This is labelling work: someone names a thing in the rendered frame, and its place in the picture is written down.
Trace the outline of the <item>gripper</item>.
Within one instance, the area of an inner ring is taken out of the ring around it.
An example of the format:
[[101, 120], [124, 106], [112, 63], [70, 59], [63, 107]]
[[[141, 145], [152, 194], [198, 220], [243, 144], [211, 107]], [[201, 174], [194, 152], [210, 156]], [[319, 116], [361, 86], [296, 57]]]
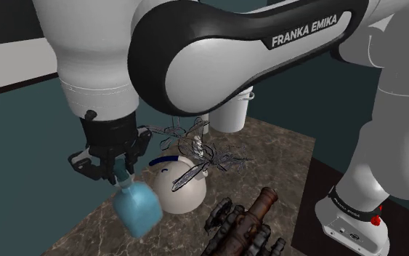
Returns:
[[[88, 150], [69, 155], [72, 168], [92, 180], [107, 180], [116, 184], [113, 172], [115, 158], [125, 152], [125, 167], [130, 175], [135, 173], [134, 165], [144, 156], [152, 137], [147, 127], [138, 127], [136, 113], [110, 120], [98, 121], [97, 112], [88, 110], [80, 119], [86, 137]], [[92, 156], [100, 158], [100, 165], [92, 163]]]

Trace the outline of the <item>blue bottle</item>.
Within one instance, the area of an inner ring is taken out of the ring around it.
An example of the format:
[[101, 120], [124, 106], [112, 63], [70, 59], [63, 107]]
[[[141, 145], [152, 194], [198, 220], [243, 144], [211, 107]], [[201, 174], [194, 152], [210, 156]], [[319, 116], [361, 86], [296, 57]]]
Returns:
[[147, 183], [133, 179], [123, 159], [116, 159], [113, 171], [118, 186], [113, 208], [129, 234], [141, 238], [163, 217], [159, 199]]

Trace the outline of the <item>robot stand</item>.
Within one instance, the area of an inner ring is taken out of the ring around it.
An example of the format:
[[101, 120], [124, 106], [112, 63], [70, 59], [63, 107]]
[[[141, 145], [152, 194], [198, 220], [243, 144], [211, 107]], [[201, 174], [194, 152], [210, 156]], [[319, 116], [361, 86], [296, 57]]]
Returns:
[[[311, 159], [291, 246], [307, 256], [359, 256], [325, 235], [315, 215], [315, 204], [337, 183], [342, 173]], [[382, 220], [389, 229], [388, 256], [409, 256], [409, 209], [391, 199], [383, 203]]]

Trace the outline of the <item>brown toy cannon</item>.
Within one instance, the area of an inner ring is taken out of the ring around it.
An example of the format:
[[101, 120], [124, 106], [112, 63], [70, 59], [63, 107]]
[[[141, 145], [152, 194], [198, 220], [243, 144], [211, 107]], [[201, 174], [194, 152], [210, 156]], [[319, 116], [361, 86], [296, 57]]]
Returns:
[[204, 230], [209, 233], [216, 229], [216, 233], [201, 256], [281, 256], [286, 240], [279, 238], [267, 249], [271, 227], [263, 223], [277, 200], [277, 193], [269, 187], [261, 189], [248, 209], [234, 205], [229, 197], [222, 199], [205, 222]]

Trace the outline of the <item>white bucket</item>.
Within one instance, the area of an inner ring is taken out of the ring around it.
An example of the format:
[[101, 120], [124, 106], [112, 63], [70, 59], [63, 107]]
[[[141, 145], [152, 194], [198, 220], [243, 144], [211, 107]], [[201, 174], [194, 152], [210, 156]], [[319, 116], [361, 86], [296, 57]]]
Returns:
[[246, 121], [248, 103], [254, 97], [253, 87], [249, 87], [215, 111], [210, 112], [210, 126], [224, 133], [234, 133], [242, 130]]

